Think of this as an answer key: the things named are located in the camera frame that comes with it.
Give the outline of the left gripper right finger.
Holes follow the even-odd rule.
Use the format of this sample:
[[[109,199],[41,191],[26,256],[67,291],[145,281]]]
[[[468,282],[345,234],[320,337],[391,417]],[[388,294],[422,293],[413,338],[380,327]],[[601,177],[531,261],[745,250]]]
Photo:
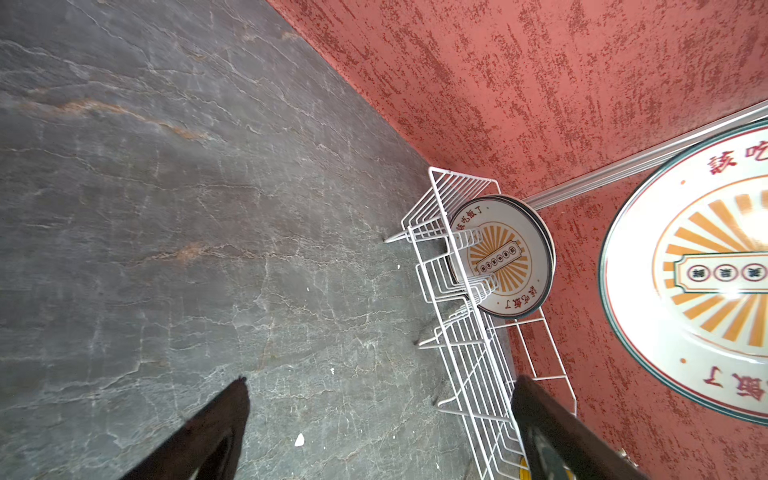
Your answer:
[[[512,412],[533,479],[645,479],[536,381],[515,381]]]

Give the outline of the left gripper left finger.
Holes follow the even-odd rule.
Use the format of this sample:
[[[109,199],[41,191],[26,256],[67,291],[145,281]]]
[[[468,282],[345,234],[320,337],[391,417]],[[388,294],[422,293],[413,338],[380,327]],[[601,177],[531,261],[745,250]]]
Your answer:
[[[123,477],[234,478],[249,413],[247,379],[239,377]]]

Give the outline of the round patterned plate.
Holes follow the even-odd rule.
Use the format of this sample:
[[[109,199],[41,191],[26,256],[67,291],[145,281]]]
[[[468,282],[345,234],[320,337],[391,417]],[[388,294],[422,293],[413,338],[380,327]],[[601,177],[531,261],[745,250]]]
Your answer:
[[[666,387],[767,421],[767,124],[677,154],[627,199],[601,250],[606,317]]]
[[[547,252],[542,260],[534,260],[534,248],[512,227],[511,206],[499,198],[486,195],[465,202],[450,217],[453,231],[469,229],[481,240],[460,253],[469,279],[491,276],[498,287],[482,300],[479,308],[490,315],[506,319],[524,318],[545,302],[538,296],[533,280],[533,267],[543,266],[547,273]]]
[[[499,198],[511,206],[513,210],[510,214],[512,227],[517,233],[522,234],[522,238],[528,246],[534,248],[533,259],[542,260],[543,252],[547,252],[549,260],[547,261],[546,274],[543,274],[543,266],[532,265],[533,280],[539,280],[537,284],[538,296],[541,298],[541,302],[544,302],[550,295],[556,273],[556,249],[553,236],[542,217],[530,205],[509,195],[500,195]]]

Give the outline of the round patterned plate front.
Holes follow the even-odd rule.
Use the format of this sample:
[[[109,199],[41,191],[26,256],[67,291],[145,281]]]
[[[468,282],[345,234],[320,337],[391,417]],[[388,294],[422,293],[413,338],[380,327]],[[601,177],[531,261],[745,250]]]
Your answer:
[[[606,317],[666,387],[767,421],[767,124],[677,154],[627,199],[601,250]]]

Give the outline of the round patterned plate back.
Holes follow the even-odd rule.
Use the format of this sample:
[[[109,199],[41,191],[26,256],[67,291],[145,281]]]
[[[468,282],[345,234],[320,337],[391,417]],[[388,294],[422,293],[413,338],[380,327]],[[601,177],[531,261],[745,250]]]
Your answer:
[[[532,265],[533,280],[539,280],[537,284],[538,296],[541,298],[541,302],[544,302],[550,295],[556,273],[556,249],[553,236],[542,217],[530,205],[509,195],[500,195],[499,198],[511,206],[513,210],[510,214],[512,227],[517,233],[522,234],[522,238],[528,246],[534,248],[533,259],[542,260],[543,252],[547,252],[549,260],[547,261],[546,274],[543,274],[543,266]]]

